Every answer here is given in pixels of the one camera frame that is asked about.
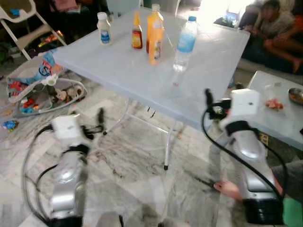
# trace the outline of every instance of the person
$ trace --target person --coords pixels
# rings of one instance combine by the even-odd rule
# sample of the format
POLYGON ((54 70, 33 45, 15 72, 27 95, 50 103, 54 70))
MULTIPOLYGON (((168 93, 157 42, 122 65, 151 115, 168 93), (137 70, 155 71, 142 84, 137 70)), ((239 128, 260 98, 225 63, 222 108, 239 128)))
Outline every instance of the person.
MULTIPOLYGON (((284 222, 289 227, 303 226, 303 160, 286 164, 288 170, 288 184, 284 199, 284 222)), ((275 186, 282 194, 284 172, 282 166, 272 168, 275 186)), ((230 181, 219 181, 214 188, 227 197, 242 201, 239 188, 230 181)))
POLYGON ((263 22, 260 30, 252 26, 244 27, 254 37, 262 39, 264 48, 275 56, 287 60, 293 65, 293 73, 296 73, 303 58, 294 54, 303 54, 303 44, 295 41, 292 36, 301 32, 302 29, 295 24, 291 12, 279 12, 278 0, 269 0, 261 8, 263 22))

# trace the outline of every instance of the black cable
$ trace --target black cable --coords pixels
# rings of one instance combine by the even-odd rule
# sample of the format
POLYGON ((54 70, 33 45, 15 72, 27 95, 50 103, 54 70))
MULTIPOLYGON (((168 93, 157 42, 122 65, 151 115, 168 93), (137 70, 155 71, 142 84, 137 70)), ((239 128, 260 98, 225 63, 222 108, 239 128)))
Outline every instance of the black cable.
POLYGON ((281 156, 276 153, 273 149, 271 149, 269 146, 267 146, 266 144, 263 143, 263 145, 268 149, 270 150, 271 153, 273 153, 277 159, 279 160, 279 162, 281 163, 282 165, 282 168, 283 168, 283 172, 284 172, 284 181, 283 181, 283 185, 282 185, 282 193, 281 193, 281 197, 282 199, 284 199, 285 197, 285 194, 286 194, 286 190, 287 190, 287 184, 288 184, 288 170, 287 170, 287 166, 284 162, 284 160, 281 158, 281 156))
POLYGON ((225 151, 229 156, 233 157, 234 159, 236 159, 238 162, 240 162, 242 165, 246 166, 248 169, 250 169, 252 172, 254 172, 258 177, 260 177, 265 183, 268 184, 268 186, 274 191, 274 193, 276 194, 277 198, 281 201, 281 203, 283 202, 283 199, 281 197, 281 195, 279 194, 278 190, 276 189, 276 187, 262 174, 260 173, 257 169, 255 169, 254 167, 252 167, 250 164, 248 164, 246 161, 244 161, 242 158, 240 158, 239 156, 235 155, 233 152, 231 152, 230 150, 226 149, 225 147, 223 147, 222 145, 218 144, 216 141, 214 141, 207 133, 205 126, 204 126, 204 119, 206 116, 206 113, 208 112, 208 109, 206 109, 202 115, 201 118, 201 126, 202 126, 202 130, 205 134, 205 136, 218 148, 220 148, 221 150, 225 151))
POLYGON ((48 220, 49 217, 46 213, 46 211, 44 210, 43 206, 42 206, 42 203, 41 203, 41 199, 40 199, 40 180, 42 179, 42 177, 44 176, 44 174, 46 174, 48 171, 54 169, 57 165, 54 165, 52 167, 49 167, 47 168, 46 170, 44 170, 37 178, 36 180, 36 201, 37 201, 37 204, 38 204, 38 208, 40 209, 41 213, 44 215, 44 217, 46 217, 48 220))
POLYGON ((38 138, 38 136, 40 136, 44 131, 47 131, 47 130, 52 130, 52 126, 51 125, 47 125, 45 126, 44 128, 42 128, 34 137, 33 141, 31 142, 31 144, 29 145, 29 150, 27 152, 27 155, 24 159, 24 163, 23 163, 23 166, 22 166, 22 191, 23 191, 23 196, 24 196, 24 199, 25 199, 25 202, 27 204, 27 206, 29 207, 29 209, 32 211, 32 213, 38 218, 40 219, 43 223, 45 223, 46 225, 48 225, 48 220, 43 217, 38 211, 35 210, 33 204, 31 203, 31 201, 29 200, 28 198, 28 194, 27 194, 27 179, 28 179, 28 176, 27 176, 27 162, 29 160, 29 157, 31 156, 32 154, 32 147, 36 141, 36 139, 38 138))

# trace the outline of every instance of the bowl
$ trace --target bowl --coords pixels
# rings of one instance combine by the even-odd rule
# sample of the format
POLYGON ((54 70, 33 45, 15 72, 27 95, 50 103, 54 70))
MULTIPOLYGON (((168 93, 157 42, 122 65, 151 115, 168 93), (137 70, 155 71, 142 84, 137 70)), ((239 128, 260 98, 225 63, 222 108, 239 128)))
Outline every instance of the bowl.
POLYGON ((288 97, 294 103, 303 105, 303 90, 299 88, 291 88, 288 90, 288 97))

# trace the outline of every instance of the white folding table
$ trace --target white folding table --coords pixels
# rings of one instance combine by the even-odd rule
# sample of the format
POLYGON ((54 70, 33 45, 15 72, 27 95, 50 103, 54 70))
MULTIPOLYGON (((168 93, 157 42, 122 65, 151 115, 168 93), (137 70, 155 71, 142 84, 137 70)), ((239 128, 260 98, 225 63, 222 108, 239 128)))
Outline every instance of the white folding table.
POLYGON ((265 134, 303 151, 303 135, 299 133, 303 128, 303 106, 289 100, 288 90, 292 87, 303 90, 302 85, 257 71, 248 88, 261 94, 261 105, 258 114, 250 119, 250 124, 265 134), (274 87, 274 95, 284 105, 282 111, 273 111, 265 106, 268 98, 265 94, 266 85, 274 87))
MULTIPOLYGON (((138 11, 145 40, 147 16, 151 11, 145 8, 138 11)), ((162 15, 165 37, 161 62, 156 66, 148 62, 145 43, 141 50, 131 48, 133 13, 111 24, 111 46, 101 46, 95 31, 59 49, 54 58, 57 64, 200 131, 201 114, 206 108, 204 90, 210 88, 216 99, 223 97, 249 33, 217 25, 199 25, 189 67, 183 75, 176 75, 172 69, 174 52, 185 20, 167 13, 162 15), (178 87, 172 85, 176 78, 178 87)), ((117 123, 130 116, 128 106, 129 100, 117 123)), ((168 134, 165 168, 174 125, 170 131, 158 128, 168 134)))

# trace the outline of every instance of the marble floor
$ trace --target marble floor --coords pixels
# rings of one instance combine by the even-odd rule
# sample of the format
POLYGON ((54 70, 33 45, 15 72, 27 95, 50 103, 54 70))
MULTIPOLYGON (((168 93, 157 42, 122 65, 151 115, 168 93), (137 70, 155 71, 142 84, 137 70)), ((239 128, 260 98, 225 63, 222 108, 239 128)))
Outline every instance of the marble floor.
MULTIPOLYGON (((80 113, 80 123, 95 125, 100 107, 105 109, 109 128, 121 116, 126 98, 92 81, 84 80, 89 94, 67 108, 38 116, 20 118, 11 133, 0 133, 0 226, 43 227, 29 212, 21 191, 21 167, 34 135, 53 118, 72 111, 80 113)), ((0 111, 14 107, 8 103, 5 84, 0 84, 0 111)), ((132 102, 136 116, 169 130, 173 120, 132 102)), ((0 117, 1 122, 12 119, 0 117)), ((210 134, 218 137, 215 125, 210 134)), ((106 136, 95 138, 89 154, 89 179, 84 226, 94 227, 99 217, 115 211, 126 227, 156 227, 164 217, 187 221, 192 227, 248 226, 243 207, 220 195, 205 182, 235 180, 232 162, 225 154, 210 154, 210 142, 202 132, 178 122, 173 132, 168 171, 163 170, 166 134, 133 118, 126 119, 106 136)), ((32 179, 58 162, 63 149, 52 133, 43 133, 34 146, 28 164, 32 179)), ((49 212, 52 173, 41 182, 42 201, 49 212)), ((34 188, 30 187, 31 198, 34 188)))

